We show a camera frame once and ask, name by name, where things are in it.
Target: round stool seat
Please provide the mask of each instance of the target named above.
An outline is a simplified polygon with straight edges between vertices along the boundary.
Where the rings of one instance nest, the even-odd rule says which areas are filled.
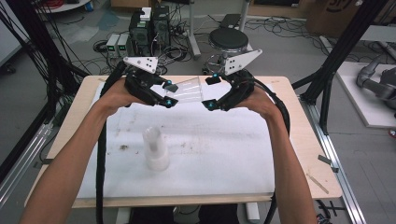
[[[209,35],[209,44],[215,49],[227,52],[239,52],[248,46],[248,37],[233,28],[219,28]]]

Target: white cylinder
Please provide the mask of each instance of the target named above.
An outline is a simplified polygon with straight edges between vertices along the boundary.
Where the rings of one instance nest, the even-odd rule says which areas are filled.
[[[157,127],[149,127],[143,132],[145,157],[148,168],[163,171],[169,166],[168,148],[163,135]]]

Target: desk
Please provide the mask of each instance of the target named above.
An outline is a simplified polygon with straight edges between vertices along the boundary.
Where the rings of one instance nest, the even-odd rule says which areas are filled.
[[[191,77],[167,76],[174,83],[190,79]],[[56,137],[48,158],[54,158],[60,149],[73,135],[78,125],[88,112],[98,85],[106,77],[85,77],[78,91],[75,101],[64,120],[58,136]],[[324,155],[319,142],[310,126],[308,119],[297,99],[294,90],[285,77],[258,77],[265,84],[270,84],[279,98],[284,101],[290,112],[291,133],[290,138],[297,152],[300,163],[307,176],[307,181],[314,199],[329,199],[341,197],[338,181],[327,163],[318,160],[318,155]],[[46,166],[40,170],[37,179],[42,175]],[[205,195],[205,196],[176,196],[176,197],[139,197],[106,199],[104,206],[147,206],[166,204],[203,204],[203,203],[246,203],[270,201],[270,195],[243,194],[243,195]],[[95,207],[95,200],[77,199],[74,207]]]

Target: person's arm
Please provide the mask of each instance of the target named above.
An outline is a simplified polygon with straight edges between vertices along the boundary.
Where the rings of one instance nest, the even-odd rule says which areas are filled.
[[[276,201],[281,223],[318,223],[303,168],[291,145],[278,108],[265,91],[258,87],[238,106],[245,106],[259,113],[267,122],[274,157]]]
[[[90,109],[76,132],[37,182],[20,223],[65,223],[77,197],[93,147],[108,116],[119,107],[142,103],[116,82]]]

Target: person's hand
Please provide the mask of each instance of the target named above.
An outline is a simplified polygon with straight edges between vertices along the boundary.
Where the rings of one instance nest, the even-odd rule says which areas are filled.
[[[239,103],[236,107],[246,107],[247,109],[260,114],[264,119],[267,119],[269,116],[280,114],[276,105],[274,105],[268,97],[267,93],[256,86],[249,97]]]
[[[96,102],[96,104],[102,106],[106,110],[109,116],[116,113],[120,107],[133,103],[145,104],[141,100],[132,96],[131,93],[125,89],[124,83],[125,77],[120,78],[120,80],[114,83],[105,95]]]

